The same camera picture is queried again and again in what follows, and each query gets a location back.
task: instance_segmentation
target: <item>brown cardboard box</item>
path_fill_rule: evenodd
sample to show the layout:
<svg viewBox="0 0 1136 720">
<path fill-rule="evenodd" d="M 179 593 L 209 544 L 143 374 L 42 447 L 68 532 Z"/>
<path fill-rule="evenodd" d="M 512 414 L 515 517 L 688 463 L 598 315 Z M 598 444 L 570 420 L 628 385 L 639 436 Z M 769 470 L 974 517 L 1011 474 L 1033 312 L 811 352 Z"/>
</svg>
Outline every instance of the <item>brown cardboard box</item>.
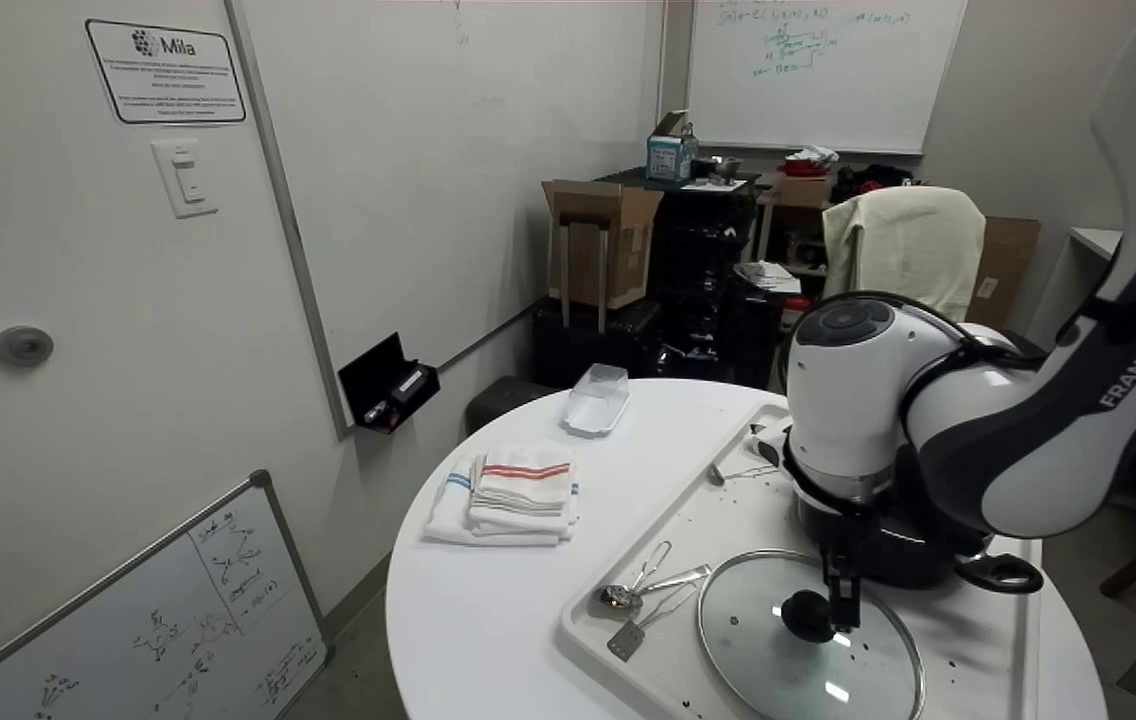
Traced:
<svg viewBox="0 0 1136 720">
<path fill-rule="evenodd" d="M 984 252 L 970 303 L 974 323 L 1009 327 L 1021 296 L 1021 279 L 1038 261 L 1039 220 L 987 216 Z"/>
<path fill-rule="evenodd" d="M 832 177 L 778 177 L 771 203 L 819 213 L 832 194 Z"/>
<path fill-rule="evenodd" d="M 648 296 L 653 216 L 659 192 L 625 182 L 544 182 L 551 207 L 550 222 L 550 296 L 561 296 L 561 273 L 570 261 L 570 298 L 599 307 L 625 307 Z"/>
</svg>

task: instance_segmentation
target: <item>glass lid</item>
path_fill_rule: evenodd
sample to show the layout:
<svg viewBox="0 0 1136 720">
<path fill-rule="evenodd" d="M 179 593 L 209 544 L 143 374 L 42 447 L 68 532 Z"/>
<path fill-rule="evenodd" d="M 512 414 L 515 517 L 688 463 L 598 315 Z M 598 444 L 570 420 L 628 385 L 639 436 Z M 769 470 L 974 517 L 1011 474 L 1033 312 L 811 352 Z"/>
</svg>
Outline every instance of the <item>glass lid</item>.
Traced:
<svg viewBox="0 0 1136 720">
<path fill-rule="evenodd" d="M 719 564 L 695 608 L 695 634 L 717 677 L 759 717 L 778 720 L 914 720 L 922 656 L 904 622 L 859 595 L 859 626 L 811 644 L 789 630 L 786 600 L 819 593 L 802 557 L 738 557 Z"/>
</svg>

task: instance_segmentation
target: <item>whiteboard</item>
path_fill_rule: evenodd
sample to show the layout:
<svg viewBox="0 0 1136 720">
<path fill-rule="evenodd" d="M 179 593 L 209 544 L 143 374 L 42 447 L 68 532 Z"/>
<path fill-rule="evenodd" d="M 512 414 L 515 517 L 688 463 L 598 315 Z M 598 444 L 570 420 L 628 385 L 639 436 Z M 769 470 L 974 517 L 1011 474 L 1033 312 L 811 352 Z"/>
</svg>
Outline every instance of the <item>whiteboard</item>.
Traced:
<svg viewBox="0 0 1136 720">
<path fill-rule="evenodd" d="M 323 652 L 256 470 L 0 652 L 0 720 L 268 720 Z"/>
<path fill-rule="evenodd" d="M 331 365 L 544 296 L 541 178 L 644 164 L 659 0 L 243 0 Z"/>
<path fill-rule="evenodd" d="M 970 0 L 699 0 L 703 142 L 922 155 Z"/>
</svg>

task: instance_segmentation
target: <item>light switch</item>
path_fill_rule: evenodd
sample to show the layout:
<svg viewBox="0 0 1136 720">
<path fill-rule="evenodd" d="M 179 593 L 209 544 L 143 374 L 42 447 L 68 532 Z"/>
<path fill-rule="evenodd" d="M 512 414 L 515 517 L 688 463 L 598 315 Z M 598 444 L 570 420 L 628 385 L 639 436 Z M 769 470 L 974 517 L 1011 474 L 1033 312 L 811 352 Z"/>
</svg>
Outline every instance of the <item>light switch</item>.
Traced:
<svg viewBox="0 0 1136 720">
<path fill-rule="evenodd" d="M 204 178 L 196 138 L 155 138 L 155 164 L 173 198 L 173 216 L 209 216 L 215 213 Z"/>
</svg>

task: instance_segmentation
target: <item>paper sign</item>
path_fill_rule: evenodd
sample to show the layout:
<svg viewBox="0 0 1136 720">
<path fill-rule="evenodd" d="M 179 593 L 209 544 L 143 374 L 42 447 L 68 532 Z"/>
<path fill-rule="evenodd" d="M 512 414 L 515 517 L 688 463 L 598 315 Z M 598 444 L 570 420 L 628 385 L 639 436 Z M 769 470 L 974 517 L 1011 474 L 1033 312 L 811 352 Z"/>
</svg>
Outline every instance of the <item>paper sign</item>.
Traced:
<svg viewBox="0 0 1136 720">
<path fill-rule="evenodd" d="M 215 31 L 90 19 L 124 122 L 241 122 L 234 47 Z"/>
</svg>

